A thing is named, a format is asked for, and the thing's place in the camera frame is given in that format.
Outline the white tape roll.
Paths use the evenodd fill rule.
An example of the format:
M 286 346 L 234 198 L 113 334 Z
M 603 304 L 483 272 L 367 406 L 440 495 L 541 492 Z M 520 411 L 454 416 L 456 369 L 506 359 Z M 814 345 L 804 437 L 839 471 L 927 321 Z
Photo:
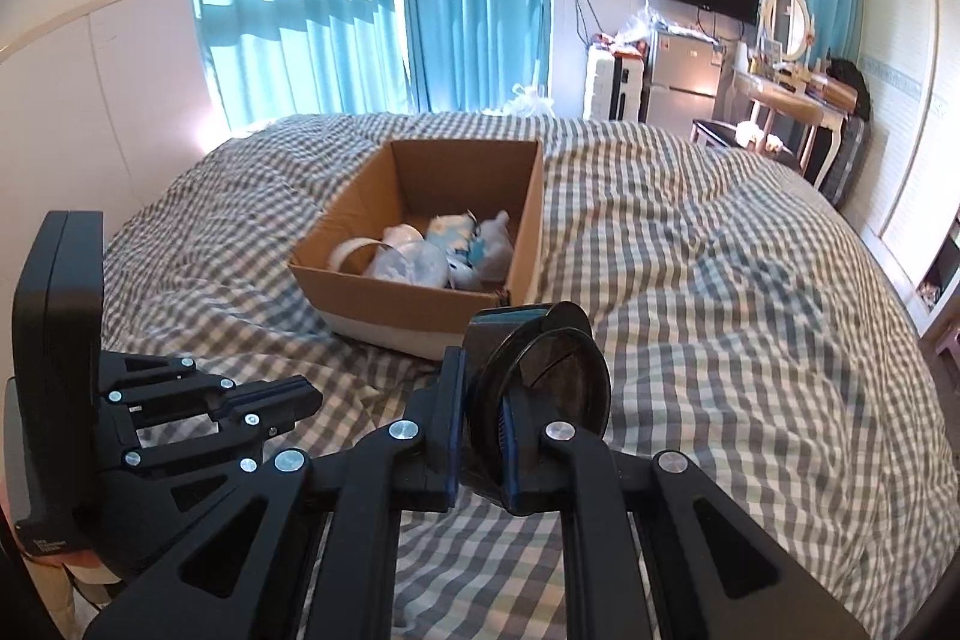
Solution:
M 394 252 L 395 247 L 371 237 L 353 237 L 340 242 L 327 260 L 327 269 L 343 275 L 363 275 L 377 257 Z

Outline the clear cotton swab container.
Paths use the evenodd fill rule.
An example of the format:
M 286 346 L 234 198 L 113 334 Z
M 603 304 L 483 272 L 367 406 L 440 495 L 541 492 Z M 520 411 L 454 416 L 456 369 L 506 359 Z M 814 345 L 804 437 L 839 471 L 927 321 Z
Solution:
M 377 257 L 364 276 L 386 283 L 444 289 L 449 281 L 448 257 L 441 248 L 423 241 Z

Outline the blue tissue pack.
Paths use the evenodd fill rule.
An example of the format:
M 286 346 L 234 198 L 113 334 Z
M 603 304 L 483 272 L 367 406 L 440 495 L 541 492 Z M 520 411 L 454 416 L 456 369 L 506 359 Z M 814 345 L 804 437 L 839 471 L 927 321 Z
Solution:
M 465 259 L 469 255 L 475 229 L 477 229 L 477 220 L 470 211 L 444 214 L 444 216 L 434 216 L 430 221 L 425 239 L 434 247 L 441 248 L 446 255 L 459 255 Z

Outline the white bear plush star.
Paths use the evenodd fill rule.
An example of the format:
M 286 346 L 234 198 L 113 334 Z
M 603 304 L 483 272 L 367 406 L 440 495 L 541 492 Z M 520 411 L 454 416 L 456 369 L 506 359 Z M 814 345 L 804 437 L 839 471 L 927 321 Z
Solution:
M 509 238 L 509 213 L 501 209 L 473 232 L 467 255 L 448 260 L 449 284 L 457 291 L 480 291 L 485 284 L 500 286 L 508 277 L 514 248 Z

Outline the black round compact mirror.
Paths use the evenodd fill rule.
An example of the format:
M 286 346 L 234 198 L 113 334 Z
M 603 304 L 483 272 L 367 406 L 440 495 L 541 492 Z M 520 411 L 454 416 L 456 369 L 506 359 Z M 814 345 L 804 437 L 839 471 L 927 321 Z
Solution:
M 466 351 L 460 479 L 516 516 L 548 509 L 565 486 L 540 453 L 553 422 L 601 435 L 610 413 L 607 360 L 574 302 L 473 315 Z

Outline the black phone on gripper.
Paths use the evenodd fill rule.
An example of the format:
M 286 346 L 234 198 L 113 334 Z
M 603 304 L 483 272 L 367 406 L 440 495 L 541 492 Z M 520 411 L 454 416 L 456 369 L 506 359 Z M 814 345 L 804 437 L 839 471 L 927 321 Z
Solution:
M 99 211 L 50 211 L 14 289 L 8 497 L 34 557 L 88 545 L 78 513 L 96 461 L 103 239 Z

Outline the brown cardboard box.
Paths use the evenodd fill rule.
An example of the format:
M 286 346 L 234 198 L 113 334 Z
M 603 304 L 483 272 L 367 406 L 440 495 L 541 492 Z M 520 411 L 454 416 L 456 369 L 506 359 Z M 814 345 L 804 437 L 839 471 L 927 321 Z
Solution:
M 534 301 L 542 213 L 540 143 L 389 142 L 290 268 L 337 335 L 434 360 L 480 310 Z

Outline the checkered bed quilt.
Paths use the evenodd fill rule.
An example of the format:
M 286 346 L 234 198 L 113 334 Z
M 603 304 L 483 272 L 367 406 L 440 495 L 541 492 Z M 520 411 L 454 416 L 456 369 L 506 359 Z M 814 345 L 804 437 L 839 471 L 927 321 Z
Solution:
M 910 317 L 836 211 L 786 167 L 641 125 L 480 113 L 299 115 L 224 143 L 110 241 L 103 341 L 239 381 L 301 375 L 311 455 L 397 419 L 433 367 L 337 338 L 288 260 L 402 138 L 535 140 L 537 294 L 586 310 L 607 442 L 675 448 L 861 622 L 898 635 L 958 548 L 958 479 Z

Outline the clear water jug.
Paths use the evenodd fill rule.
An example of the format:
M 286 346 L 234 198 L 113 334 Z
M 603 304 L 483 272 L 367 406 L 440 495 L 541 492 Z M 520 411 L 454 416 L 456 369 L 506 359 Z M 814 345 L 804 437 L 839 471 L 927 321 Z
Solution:
M 537 85 L 512 86 L 512 97 L 501 107 L 509 117 L 553 117 L 553 101 Z

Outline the white sliding wardrobe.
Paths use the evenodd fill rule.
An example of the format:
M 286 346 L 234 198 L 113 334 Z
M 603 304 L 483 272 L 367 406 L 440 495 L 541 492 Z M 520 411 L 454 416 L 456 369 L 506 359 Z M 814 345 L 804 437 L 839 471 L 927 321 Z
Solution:
M 929 338 L 958 294 L 958 0 L 864 0 L 857 66 L 871 133 L 844 218 Z

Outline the wooden chair black seat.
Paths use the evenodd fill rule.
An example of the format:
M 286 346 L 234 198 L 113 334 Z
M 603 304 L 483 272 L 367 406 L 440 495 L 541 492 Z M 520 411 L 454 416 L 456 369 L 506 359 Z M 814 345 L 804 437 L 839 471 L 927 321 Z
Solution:
M 799 172 L 799 159 L 788 146 L 778 143 L 773 135 L 766 138 L 765 145 L 760 145 L 760 136 L 761 130 L 752 122 L 728 124 L 722 120 L 697 119 L 692 124 L 690 142 L 707 148 L 756 152 L 788 169 Z

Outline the white suitcase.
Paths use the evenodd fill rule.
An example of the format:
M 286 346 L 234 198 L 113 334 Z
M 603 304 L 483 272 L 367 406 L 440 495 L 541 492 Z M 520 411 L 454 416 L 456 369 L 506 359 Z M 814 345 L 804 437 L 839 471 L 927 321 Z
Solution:
M 636 46 L 587 51 L 583 119 L 638 122 L 643 102 L 644 53 Z

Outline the white dressing table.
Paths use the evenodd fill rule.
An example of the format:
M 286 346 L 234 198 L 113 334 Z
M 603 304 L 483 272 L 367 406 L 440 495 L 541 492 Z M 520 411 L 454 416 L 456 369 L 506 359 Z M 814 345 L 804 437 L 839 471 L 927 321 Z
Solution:
M 805 80 L 800 81 L 800 91 L 789 91 L 776 81 L 743 71 L 734 71 L 732 88 L 754 103 L 750 124 L 757 127 L 757 131 L 752 131 L 750 140 L 745 143 L 748 151 L 759 152 L 766 158 L 771 158 L 773 122 L 776 115 L 784 115 L 805 128 L 804 143 L 799 156 L 799 169 L 805 174 L 814 154 L 815 133 L 819 128 L 830 131 L 830 146 L 814 179 L 814 187 L 822 187 L 823 181 L 827 179 L 828 169 L 838 156 L 844 124 L 856 108 L 859 97 L 857 91 L 820 73 L 811 73 Z

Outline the black bag on table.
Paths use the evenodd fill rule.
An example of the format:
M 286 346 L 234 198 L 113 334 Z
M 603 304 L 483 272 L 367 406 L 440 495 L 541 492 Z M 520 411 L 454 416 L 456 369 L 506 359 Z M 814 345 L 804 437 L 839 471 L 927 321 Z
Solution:
M 872 101 L 866 80 L 861 70 L 851 60 L 846 58 L 832 58 L 827 68 L 827 74 L 833 80 L 843 83 L 854 89 L 857 94 L 854 115 L 868 124 L 872 120 Z

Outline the oval vanity mirror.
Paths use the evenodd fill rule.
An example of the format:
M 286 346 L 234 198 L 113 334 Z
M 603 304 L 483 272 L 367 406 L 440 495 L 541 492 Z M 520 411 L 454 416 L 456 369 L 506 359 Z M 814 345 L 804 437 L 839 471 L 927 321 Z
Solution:
M 815 42 L 815 19 L 807 0 L 765 0 L 758 37 L 783 62 L 800 62 Z

